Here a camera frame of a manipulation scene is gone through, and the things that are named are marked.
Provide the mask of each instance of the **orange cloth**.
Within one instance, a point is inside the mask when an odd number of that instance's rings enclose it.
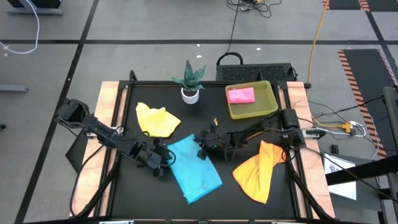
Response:
[[[282,148],[261,141],[259,154],[243,162],[232,173],[242,190],[251,199],[267,203],[274,166],[285,162]]]

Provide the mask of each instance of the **gray floor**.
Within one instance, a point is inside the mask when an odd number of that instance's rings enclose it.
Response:
[[[40,39],[78,40],[92,3],[93,0],[64,0],[61,5],[64,16],[40,16]],[[9,16],[4,12],[9,8],[6,1],[0,2],[0,40],[33,39],[34,17]],[[272,8],[270,19],[256,12],[239,13],[234,38],[311,40],[321,13],[322,2],[316,0],[284,1]],[[373,14],[383,37],[398,40],[398,12]],[[233,19],[234,11],[226,7],[224,0],[100,0],[88,39],[229,39]],[[328,11],[319,39],[377,40],[363,11]],[[16,50],[32,47],[11,45]],[[132,69],[139,80],[182,77],[186,59],[194,68],[207,65],[204,80],[215,80],[215,62],[226,48],[226,44],[86,44],[68,97],[86,102],[94,111],[102,81],[125,80]],[[334,109],[355,105],[336,51],[364,48],[381,49],[378,45],[317,46],[309,98]],[[301,81],[306,79],[310,49],[310,45],[231,46],[231,51],[239,52],[245,63],[290,62]],[[398,60],[398,45],[389,49]],[[27,85],[30,89],[25,95],[0,93],[0,123],[8,125],[8,129],[0,132],[1,223],[15,220],[75,50],[74,44],[41,44],[29,55],[5,57],[0,51],[0,83]],[[223,63],[237,63],[237,60],[225,58]],[[313,105],[311,109],[313,113],[325,111]],[[342,115],[355,121],[361,116],[359,110]],[[66,129],[56,129],[25,222],[68,217],[68,201],[76,174],[65,153],[72,142],[73,136]],[[326,136],[319,143],[328,149],[335,140]],[[369,159],[374,154],[374,147],[365,139],[341,140],[338,145],[347,156]],[[335,207],[335,213],[342,220],[378,222],[376,212],[372,211]]]

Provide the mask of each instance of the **white pot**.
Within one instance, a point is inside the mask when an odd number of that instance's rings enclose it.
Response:
[[[182,95],[182,100],[188,104],[194,104],[199,100],[199,90],[193,96],[186,96],[184,94],[184,88],[181,88],[181,95]]]

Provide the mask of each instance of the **white paper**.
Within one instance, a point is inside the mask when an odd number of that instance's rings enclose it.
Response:
[[[355,163],[346,161],[344,159],[330,156],[328,154],[324,154],[324,156],[329,158],[333,162],[337,163],[341,167],[344,167],[345,169],[355,166]],[[323,169],[325,170],[325,174],[329,174],[331,172],[339,171],[342,168],[338,167],[336,164],[330,162],[328,159],[325,158],[323,161]],[[336,185],[332,185],[332,186],[328,186],[328,187],[329,187],[330,193],[356,200],[356,182],[336,184]]]

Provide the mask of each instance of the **potted plant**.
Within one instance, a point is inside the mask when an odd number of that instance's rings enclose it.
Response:
[[[206,65],[193,72],[191,64],[187,60],[185,65],[184,79],[177,79],[173,77],[173,81],[181,84],[182,100],[188,104],[194,104],[199,100],[199,90],[204,87],[199,84],[201,78],[205,74]]]

